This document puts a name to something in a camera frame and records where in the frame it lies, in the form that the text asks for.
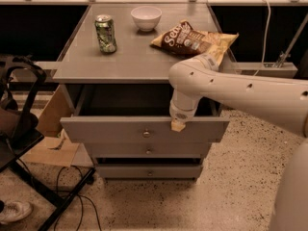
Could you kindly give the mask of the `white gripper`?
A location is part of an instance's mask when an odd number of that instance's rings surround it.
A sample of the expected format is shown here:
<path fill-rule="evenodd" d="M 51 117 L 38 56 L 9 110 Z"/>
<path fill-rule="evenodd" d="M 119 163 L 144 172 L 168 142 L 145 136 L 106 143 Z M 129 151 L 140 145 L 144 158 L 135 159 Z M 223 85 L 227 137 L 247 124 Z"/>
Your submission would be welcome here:
<path fill-rule="evenodd" d="M 193 119 L 200 99 L 198 95 L 189 96 L 179 90 L 173 91 L 169 104 L 172 131 L 181 132 L 186 128 L 185 123 Z"/>

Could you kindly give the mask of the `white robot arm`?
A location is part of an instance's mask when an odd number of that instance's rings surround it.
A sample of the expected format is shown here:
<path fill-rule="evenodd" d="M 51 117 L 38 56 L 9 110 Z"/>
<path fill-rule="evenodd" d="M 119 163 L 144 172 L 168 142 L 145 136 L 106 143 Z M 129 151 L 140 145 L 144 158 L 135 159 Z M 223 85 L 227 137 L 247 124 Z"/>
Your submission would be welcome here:
<path fill-rule="evenodd" d="M 256 116 L 305 139 L 288 162 L 279 184 L 269 231 L 308 231 L 308 84 L 304 80 L 222 73 L 211 55 L 174 64 L 171 129 L 182 131 L 199 100 L 210 98 Z"/>

